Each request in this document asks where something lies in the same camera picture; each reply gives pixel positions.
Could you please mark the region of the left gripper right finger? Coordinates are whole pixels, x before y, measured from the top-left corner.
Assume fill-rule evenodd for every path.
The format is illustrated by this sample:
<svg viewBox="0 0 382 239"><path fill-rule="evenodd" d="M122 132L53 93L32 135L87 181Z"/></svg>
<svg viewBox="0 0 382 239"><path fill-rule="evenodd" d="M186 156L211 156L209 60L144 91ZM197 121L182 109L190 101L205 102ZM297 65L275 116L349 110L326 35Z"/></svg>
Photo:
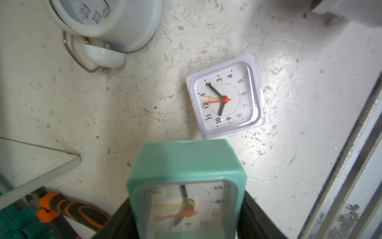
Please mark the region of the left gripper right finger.
<svg viewBox="0 0 382 239"><path fill-rule="evenodd" d="M245 191L237 226L239 239L286 239L254 198Z"/></svg>

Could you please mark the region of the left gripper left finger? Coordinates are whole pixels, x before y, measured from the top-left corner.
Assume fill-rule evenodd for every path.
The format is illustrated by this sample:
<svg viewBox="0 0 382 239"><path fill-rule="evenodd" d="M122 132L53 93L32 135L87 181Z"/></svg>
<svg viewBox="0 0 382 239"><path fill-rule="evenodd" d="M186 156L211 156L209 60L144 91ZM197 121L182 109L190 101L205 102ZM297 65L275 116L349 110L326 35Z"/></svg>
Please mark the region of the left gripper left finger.
<svg viewBox="0 0 382 239"><path fill-rule="evenodd" d="M92 239L139 239L129 198Z"/></svg>

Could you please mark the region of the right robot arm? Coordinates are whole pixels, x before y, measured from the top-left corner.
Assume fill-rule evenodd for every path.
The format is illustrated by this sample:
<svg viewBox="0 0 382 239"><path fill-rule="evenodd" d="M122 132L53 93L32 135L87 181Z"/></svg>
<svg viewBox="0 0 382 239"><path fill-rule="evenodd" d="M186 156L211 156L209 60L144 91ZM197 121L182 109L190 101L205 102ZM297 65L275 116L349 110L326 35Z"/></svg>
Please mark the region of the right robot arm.
<svg viewBox="0 0 382 239"><path fill-rule="evenodd" d="M333 14L370 27L382 26L382 0L322 0L312 1L312 12Z"/></svg>

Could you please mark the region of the mint square alarm clock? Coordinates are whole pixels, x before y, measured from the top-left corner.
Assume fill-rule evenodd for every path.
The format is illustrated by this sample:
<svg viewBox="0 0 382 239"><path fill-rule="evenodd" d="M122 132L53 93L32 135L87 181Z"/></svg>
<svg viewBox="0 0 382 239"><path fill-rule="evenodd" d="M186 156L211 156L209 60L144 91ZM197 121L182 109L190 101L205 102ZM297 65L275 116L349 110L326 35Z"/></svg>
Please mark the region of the mint square alarm clock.
<svg viewBox="0 0 382 239"><path fill-rule="evenodd" d="M145 144L127 190L141 239L233 239L247 175L224 139Z"/></svg>

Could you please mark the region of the lilac square alarm clock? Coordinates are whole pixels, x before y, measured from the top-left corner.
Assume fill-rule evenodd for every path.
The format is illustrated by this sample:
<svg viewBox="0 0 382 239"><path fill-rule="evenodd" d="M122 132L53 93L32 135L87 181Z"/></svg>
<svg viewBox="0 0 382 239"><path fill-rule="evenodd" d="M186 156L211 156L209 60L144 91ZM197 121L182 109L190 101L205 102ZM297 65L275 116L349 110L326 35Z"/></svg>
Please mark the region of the lilac square alarm clock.
<svg viewBox="0 0 382 239"><path fill-rule="evenodd" d="M203 139L265 123L259 68L250 54L189 75L186 85Z"/></svg>

